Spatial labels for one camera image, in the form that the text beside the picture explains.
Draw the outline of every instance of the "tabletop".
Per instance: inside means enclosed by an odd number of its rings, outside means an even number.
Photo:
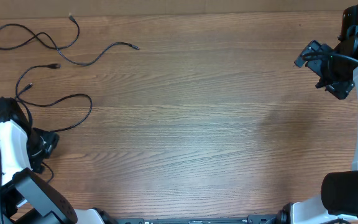
[[[89,118],[61,132],[45,162],[52,187],[74,208],[112,217],[243,217],[277,213],[318,195],[330,172],[350,169],[356,146],[357,97],[337,100],[314,85],[318,76],[293,61],[311,41],[336,46],[341,12],[76,17],[81,34],[62,52],[37,41],[0,50],[0,96],[21,83],[22,98],[51,103],[86,93]],[[46,32],[69,44],[68,18],[0,20]],[[31,35],[0,32],[0,46]],[[34,126],[52,130],[80,120],[84,99],[29,107]],[[46,170],[42,177],[49,178]]]

